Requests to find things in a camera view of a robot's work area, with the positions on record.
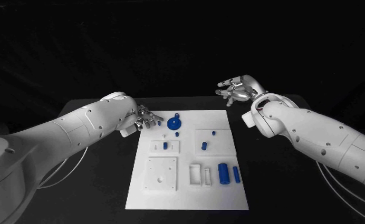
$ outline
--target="white cable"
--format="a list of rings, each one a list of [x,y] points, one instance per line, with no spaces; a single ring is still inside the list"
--hole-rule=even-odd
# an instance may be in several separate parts
[[[358,198],[363,203],[365,203],[365,200],[339,183],[339,181],[336,180],[336,178],[335,178],[335,176],[332,175],[332,173],[330,173],[330,171],[329,171],[329,169],[327,169],[327,167],[326,167],[326,165],[323,165],[325,166],[325,169],[327,170],[327,172],[329,172],[329,174],[330,174],[330,176],[332,176],[332,178],[333,178],[333,180],[336,181],[336,183],[339,184],[339,186],[346,190],[346,192],[355,197],[355,198]]]
[[[65,159],[65,161],[61,163],[58,169],[55,170],[55,172],[50,174],[50,176],[48,177],[48,179],[40,183],[40,185],[37,186],[37,188],[48,182],[48,180],[53,177],[53,175],[56,174],[56,172],[59,171],[61,167],[63,166],[65,162],[66,162],[68,158]]]
[[[78,165],[79,165],[79,163],[81,163],[81,161],[82,161],[82,159],[84,159],[84,156],[85,156],[85,154],[86,154],[86,150],[88,150],[88,147],[85,148],[85,151],[84,151],[82,157],[81,157],[81,159],[79,159],[79,161],[78,161],[78,164],[76,164],[76,166],[72,168],[72,171],[68,173],[68,175],[66,175],[56,183],[50,184],[49,186],[39,187],[39,189],[49,188],[50,186],[55,186],[58,183],[61,183],[61,182],[66,179],[66,177],[71,175],[71,173],[74,172],[74,170],[78,168]]]
[[[325,174],[323,174],[323,171],[322,171],[322,168],[320,168],[320,166],[319,166],[319,163],[317,163],[317,167],[319,167],[319,171],[320,171],[320,173],[322,173],[322,176],[323,176],[323,178],[325,178],[325,180],[326,180],[326,182],[327,182],[327,184],[329,184],[330,189],[333,190],[333,192],[336,193],[336,195],[340,197],[338,191],[336,191],[335,188],[332,187],[332,185],[330,185],[330,183],[329,183],[329,180],[327,180],[327,178],[326,178],[326,176],[325,176]],[[352,208],[352,210],[365,218],[365,215],[353,208],[353,206],[348,203],[348,201],[346,201],[342,197],[340,197],[340,199],[342,199],[342,201],[346,203],[346,205]]]

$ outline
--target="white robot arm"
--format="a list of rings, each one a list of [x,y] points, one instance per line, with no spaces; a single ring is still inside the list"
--hole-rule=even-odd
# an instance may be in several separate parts
[[[127,137],[163,118],[115,92],[55,120],[0,136],[0,223],[19,219],[50,169],[115,130]]]
[[[365,135],[338,120],[300,109],[284,96],[268,93],[251,76],[218,84],[228,85],[226,90],[216,90],[228,98],[228,106],[235,100],[252,100],[251,110],[242,115],[247,126],[257,126],[268,138],[286,136],[301,153],[365,183]]]

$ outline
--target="small blue part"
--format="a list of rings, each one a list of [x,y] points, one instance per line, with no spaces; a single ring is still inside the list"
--hole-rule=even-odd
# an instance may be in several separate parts
[[[241,180],[239,180],[239,175],[238,175],[238,168],[237,166],[234,167],[234,179],[235,179],[235,182],[239,183]]]
[[[174,117],[167,120],[167,127],[172,130],[177,130],[180,128],[180,115],[179,113],[174,113]]]
[[[206,150],[206,142],[203,142],[202,150]]]
[[[218,172],[219,172],[219,183],[229,184],[229,173],[228,173],[228,166],[225,163],[218,165]]]

